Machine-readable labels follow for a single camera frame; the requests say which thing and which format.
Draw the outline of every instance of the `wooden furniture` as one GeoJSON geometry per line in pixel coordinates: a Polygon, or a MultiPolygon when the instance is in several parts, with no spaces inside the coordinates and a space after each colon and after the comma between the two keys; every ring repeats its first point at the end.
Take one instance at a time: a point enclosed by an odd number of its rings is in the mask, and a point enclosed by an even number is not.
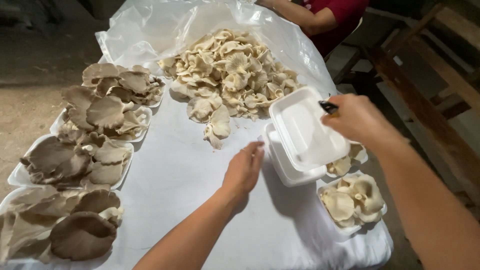
{"type": "Polygon", "coordinates": [[[421,31],[434,18],[480,50],[480,28],[445,5],[437,4],[416,25],[400,30],[385,49],[358,48],[334,78],[334,83],[355,80],[359,76],[352,74],[351,69],[360,59],[368,59],[374,69],[368,74],[362,73],[361,77],[365,79],[368,75],[372,81],[383,80],[401,97],[411,114],[411,119],[405,121],[416,121],[425,128],[427,136],[434,142],[437,152],[450,171],[470,199],[480,207],[480,158],[447,122],[448,119],[470,109],[480,116],[480,93],[470,84],[478,80],[480,69],[468,76],[459,74],[420,37],[421,31]],[[393,60],[403,46],[415,50],[448,83],[448,87],[430,100],[426,99],[393,60]],[[442,111],[436,108],[454,95],[460,96],[463,101],[442,111]]]}

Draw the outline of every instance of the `white plastic sheet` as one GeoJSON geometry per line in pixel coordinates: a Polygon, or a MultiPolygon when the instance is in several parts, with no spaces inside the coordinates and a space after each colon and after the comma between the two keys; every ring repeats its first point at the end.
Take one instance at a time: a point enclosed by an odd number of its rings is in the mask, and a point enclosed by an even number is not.
{"type": "Polygon", "coordinates": [[[326,98],[336,94],[322,56],[294,25],[267,8],[236,0],[127,0],[96,34],[107,62],[143,64],[161,74],[156,61],[172,57],[219,28],[248,30],[264,42],[276,60],[300,74],[300,82],[326,98]]]}

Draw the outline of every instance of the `white tablecloth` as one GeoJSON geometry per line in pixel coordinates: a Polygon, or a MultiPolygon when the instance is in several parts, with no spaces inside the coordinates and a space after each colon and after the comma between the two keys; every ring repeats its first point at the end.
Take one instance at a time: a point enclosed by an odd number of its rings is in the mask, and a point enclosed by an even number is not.
{"type": "MultiPolygon", "coordinates": [[[[223,140],[221,150],[213,151],[203,141],[205,124],[189,120],[185,109],[186,103],[165,93],[145,140],[135,145],[121,187],[125,215],[111,254],[57,264],[55,269],[131,269],[221,186],[233,155],[256,140],[270,121],[231,118],[231,135],[223,140]]],[[[393,250],[384,222],[367,226],[353,237],[337,237],[316,196],[321,184],[285,187],[266,157],[257,186],[226,225],[204,269],[351,269],[384,264],[393,250]]],[[[28,268],[53,269],[41,264],[23,267],[28,268]]]]}

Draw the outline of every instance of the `red shirt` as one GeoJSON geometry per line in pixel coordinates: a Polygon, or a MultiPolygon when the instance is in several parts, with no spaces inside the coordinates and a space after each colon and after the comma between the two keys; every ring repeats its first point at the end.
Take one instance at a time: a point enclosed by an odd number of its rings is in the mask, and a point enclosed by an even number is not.
{"type": "Polygon", "coordinates": [[[303,0],[303,6],[316,14],[329,8],[335,16],[338,27],[310,37],[320,54],[325,57],[358,26],[369,0],[303,0]]]}

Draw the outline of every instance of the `concrete floor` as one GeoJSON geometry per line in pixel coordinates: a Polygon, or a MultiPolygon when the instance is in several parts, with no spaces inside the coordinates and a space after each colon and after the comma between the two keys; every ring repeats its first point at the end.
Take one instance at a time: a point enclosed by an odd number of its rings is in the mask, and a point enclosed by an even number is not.
{"type": "MultiPolygon", "coordinates": [[[[80,84],[82,70],[101,57],[94,32],[105,27],[104,23],[66,22],[50,38],[0,28],[0,199],[15,188],[8,185],[7,178],[18,159],[38,137],[49,133],[64,108],[62,89],[80,84]]],[[[347,60],[345,56],[332,56],[328,62],[330,71],[335,73],[347,60]]],[[[383,269],[422,269],[405,238],[376,157],[370,155],[361,170],[376,179],[388,204],[384,220],[395,247],[383,269]]]]}

